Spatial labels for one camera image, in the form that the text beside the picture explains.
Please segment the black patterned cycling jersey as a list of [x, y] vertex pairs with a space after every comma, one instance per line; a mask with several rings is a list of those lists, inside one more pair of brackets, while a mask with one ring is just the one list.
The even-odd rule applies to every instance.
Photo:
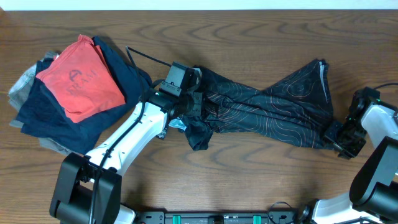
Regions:
[[293, 146], [328, 149], [322, 141], [333, 121], [328, 69], [325, 60], [315, 59], [258, 90], [201, 67], [201, 115], [181, 117], [190, 147], [208, 149], [213, 133], [253, 132]]

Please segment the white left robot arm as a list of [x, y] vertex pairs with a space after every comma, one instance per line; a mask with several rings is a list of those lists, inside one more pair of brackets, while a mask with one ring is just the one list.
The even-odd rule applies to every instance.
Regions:
[[146, 103], [101, 145], [86, 155], [70, 153], [62, 162], [49, 213], [61, 223], [133, 223], [134, 210], [121, 204], [123, 175], [169, 120], [200, 113], [199, 92], [179, 97], [149, 90]]

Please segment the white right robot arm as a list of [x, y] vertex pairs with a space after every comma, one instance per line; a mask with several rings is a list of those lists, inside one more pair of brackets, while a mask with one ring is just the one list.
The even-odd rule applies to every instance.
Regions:
[[397, 108], [377, 100], [361, 117], [374, 151], [349, 192], [318, 200], [305, 223], [397, 223]]

